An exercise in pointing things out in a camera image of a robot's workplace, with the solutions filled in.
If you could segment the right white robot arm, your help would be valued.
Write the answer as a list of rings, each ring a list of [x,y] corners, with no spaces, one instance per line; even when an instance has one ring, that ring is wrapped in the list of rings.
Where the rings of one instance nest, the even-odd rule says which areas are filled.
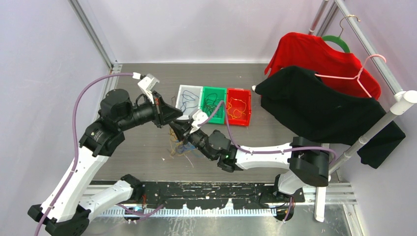
[[[226,172],[253,168],[279,168],[273,195],[279,202],[287,201],[304,186],[327,187],[329,184],[330,149],[303,137],[294,137],[290,143],[270,147],[246,147],[234,145],[221,131],[210,135],[192,126],[190,121],[178,120],[169,124],[175,136],[183,143],[190,143],[203,156],[217,161]]]

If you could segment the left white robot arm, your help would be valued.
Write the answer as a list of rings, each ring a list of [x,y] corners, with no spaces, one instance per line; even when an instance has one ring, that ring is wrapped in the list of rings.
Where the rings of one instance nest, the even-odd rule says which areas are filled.
[[[145,189],[134,176],[124,175],[111,187],[84,198],[98,170],[124,141],[124,132],[153,122],[157,127],[182,116],[182,111],[155,91],[142,104],[134,104],[124,89],[108,92],[100,103],[99,118],[89,125],[75,144],[72,166],[56,189],[41,204],[29,208],[29,216],[52,236],[80,236],[102,212],[124,201],[137,203]]]

